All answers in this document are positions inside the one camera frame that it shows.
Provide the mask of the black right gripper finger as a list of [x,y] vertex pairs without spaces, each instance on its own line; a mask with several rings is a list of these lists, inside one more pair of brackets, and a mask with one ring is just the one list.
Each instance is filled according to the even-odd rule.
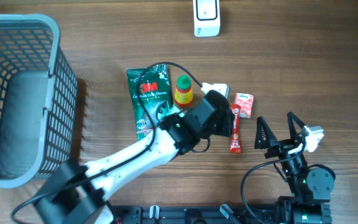
[[290,131],[290,137],[292,139],[295,139],[295,136],[297,135],[296,132],[296,128],[295,128],[295,123],[301,128],[303,129],[303,127],[305,126],[305,123],[302,122],[293,112],[288,112],[287,113],[287,118],[288,118],[288,127],[289,127],[289,131]]
[[257,118],[257,131],[255,135],[255,149],[268,149],[278,146],[279,142],[268,124],[264,120],[263,116]]

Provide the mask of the red coffee stick sachet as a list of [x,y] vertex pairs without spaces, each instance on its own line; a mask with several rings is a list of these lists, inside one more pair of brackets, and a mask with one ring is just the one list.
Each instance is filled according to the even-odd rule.
[[241,107],[235,103],[231,104],[231,111],[234,115],[232,134],[231,134],[231,144],[230,144],[230,153],[241,153],[241,142],[239,139],[239,120],[240,120],[240,110]]

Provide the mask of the red sauce bottle green cap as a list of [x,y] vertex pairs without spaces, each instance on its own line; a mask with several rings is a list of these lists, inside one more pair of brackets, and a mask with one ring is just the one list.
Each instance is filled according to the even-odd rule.
[[179,108],[188,108],[193,102],[193,90],[191,80],[186,75],[181,75],[177,79],[174,93],[174,101]]

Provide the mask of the orange Kleenex tissue pack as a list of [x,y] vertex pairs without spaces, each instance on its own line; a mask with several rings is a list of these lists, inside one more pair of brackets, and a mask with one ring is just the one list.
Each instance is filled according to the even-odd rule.
[[254,96],[247,93],[236,93],[235,104],[239,105],[240,117],[250,118],[252,114],[252,105],[254,102]]

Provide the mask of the green 3M gloves packet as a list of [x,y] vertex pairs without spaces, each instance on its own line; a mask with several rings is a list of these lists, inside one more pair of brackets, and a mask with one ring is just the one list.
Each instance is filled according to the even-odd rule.
[[126,70],[139,140],[152,132],[152,125],[169,114],[173,107],[172,89],[165,64]]

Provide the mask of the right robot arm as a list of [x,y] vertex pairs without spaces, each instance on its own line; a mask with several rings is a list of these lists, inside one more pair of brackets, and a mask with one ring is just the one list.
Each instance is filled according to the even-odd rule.
[[257,118],[255,149],[265,149],[265,157],[278,158],[282,176],[301,203],[329,202],[334,188],[334,172],[321,164],[308,165],[303,153],[315,152],[324,137],[321,126],[308,126],[294,113],[287,113],[290,137],[279,141],[263,117]]

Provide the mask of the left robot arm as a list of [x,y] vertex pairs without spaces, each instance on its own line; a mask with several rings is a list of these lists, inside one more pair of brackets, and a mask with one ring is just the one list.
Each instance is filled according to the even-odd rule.
[[182,156],[212,135],[229,137],[234,115],[215,90],[193,109],[159,121],[140,141],[97,161],[70,159],[37,192],[33,203],[44,223],[112,223],[109,198],[144,172]]

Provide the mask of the white barcode scanner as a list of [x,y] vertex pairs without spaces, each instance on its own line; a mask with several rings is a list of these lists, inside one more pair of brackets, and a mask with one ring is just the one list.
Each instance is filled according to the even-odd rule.
[[195,37],[214,37],[220,32],[219,0],[193,0]]

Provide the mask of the grey plastic shopping basket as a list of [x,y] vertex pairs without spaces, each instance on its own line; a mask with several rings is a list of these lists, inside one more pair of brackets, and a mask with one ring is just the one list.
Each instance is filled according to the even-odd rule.
[[43,14],[0,14],[0,189],[50,177],[71,156],[78,82]]

